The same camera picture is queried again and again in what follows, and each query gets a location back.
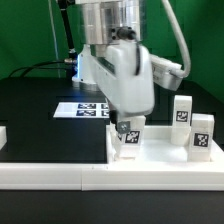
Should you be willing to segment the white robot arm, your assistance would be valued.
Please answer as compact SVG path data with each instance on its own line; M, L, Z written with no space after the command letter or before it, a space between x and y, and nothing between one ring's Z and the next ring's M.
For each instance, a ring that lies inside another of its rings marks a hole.
M175 90L191 69L189 51L169 0L161 0L181 52L177 64L149 52L141 44L145 0L75 0L80 7L90 80L109 103L111 123L120 134L131 119L153 111L154 86Z

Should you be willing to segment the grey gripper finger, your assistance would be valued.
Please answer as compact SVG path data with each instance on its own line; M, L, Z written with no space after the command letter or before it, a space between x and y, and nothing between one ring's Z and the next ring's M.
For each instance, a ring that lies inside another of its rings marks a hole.
M112 103L106 99L107 105L108 105L108 109L109 109L109 118L110 118L110 122L114 125L117 124L117 111L116 108L112 105Z
M127 134L131 130L131 119L128 117L119 117L117 119L117 132Z

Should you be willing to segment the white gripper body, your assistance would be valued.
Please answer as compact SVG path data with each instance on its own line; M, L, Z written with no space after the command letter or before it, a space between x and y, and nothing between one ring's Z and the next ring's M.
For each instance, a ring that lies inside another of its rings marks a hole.
M176 90L181 65L149 53L134 42L108 45L103 57L91 57L92 77L121 116L148 115L155 104L154 82Z

